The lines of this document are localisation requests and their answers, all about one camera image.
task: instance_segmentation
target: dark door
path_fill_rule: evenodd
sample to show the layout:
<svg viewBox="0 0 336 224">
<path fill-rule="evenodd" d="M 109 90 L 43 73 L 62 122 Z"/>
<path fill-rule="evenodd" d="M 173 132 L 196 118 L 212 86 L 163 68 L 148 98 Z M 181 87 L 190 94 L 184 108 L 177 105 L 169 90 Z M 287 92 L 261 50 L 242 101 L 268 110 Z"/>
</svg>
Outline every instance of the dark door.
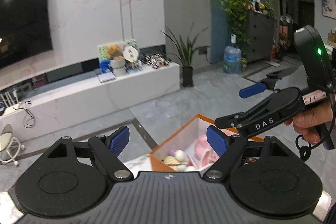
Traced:
<svg viewBox="0 0 336 224">
<path fill-rule="evenodd" d="M 310 25 L 314 26 L 315 5 L 312 2 L 299 0 L 298 29 Z"/>
</svg>

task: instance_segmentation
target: black tv screen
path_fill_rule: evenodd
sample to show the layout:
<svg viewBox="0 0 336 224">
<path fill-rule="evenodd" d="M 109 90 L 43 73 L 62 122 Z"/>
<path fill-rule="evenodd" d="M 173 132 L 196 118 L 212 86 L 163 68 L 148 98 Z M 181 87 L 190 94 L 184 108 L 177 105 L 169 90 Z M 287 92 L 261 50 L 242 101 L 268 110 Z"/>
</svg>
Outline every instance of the black tv screen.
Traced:
<svg viewBox="0 0 336 224">
<path fill-rule="evenodd" d="M 48 0 L 0 0 L 0 69 L 52 49 Z"/>
</svg>

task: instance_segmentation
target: white swivel stool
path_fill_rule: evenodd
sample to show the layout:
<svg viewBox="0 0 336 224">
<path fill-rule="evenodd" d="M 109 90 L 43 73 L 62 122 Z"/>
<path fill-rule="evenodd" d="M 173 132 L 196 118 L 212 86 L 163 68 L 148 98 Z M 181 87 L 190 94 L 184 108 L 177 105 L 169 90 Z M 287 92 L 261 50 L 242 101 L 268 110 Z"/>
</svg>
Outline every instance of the white swivel stool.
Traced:
<svg viewBox="0 0 336 224">
<path fill-rule="evenodd" d="M 14 155 L 11 154 L 11 151 L 17 149 Z M 19 162 L 15 160 L 17 155 L 21 150 L 24 150 L 25 146 L 22 145 L 17 138 L 13 136 L 13 128 L 10 124 L 6 125 L 5 128 L 2 130 L 0 135 L 0 161 L 2 164 L 6 164 L 9 162 L 14 162 L 15 166 L 19 165 Z M 3 160 L 2 153 L 7 152 L 9 159 Z"/>
</svg>

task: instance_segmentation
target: human hand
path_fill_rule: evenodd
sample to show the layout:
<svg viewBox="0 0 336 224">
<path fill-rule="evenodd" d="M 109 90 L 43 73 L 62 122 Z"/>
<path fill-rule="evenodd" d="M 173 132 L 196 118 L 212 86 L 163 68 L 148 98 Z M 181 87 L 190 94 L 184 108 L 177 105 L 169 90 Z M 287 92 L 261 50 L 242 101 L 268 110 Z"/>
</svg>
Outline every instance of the human hand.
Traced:
<svg viewBox="0 0 336 224">
<path fill-rule="evenodd" d="M 303 135 L 305 141 L 315 145 L 320 141 L 320 136 L 312 127 L 329 122 L 332 117 L 333 112 L 330 102 L 326 101 L 316 107 L 300 112 L 292 119 L 284 122 L 284 124 L 289 126 L 293 122 L 295 132 Z"/>
</svg>

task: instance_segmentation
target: teddy bear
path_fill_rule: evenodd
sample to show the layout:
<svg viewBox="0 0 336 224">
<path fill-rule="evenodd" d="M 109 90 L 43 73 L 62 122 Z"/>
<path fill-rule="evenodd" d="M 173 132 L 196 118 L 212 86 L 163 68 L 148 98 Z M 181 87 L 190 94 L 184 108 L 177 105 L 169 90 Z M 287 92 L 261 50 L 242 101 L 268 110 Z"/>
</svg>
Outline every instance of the teddy bear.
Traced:
<svg viewBox="0 0 336 224">
<path fill-rule="evenodd" d="M 107 47 L 107 55 L 108 59 L 113 59 L 113 56 L 118 55 L 120 48 L 117 44 L 112 44 Z"/>
</svg>

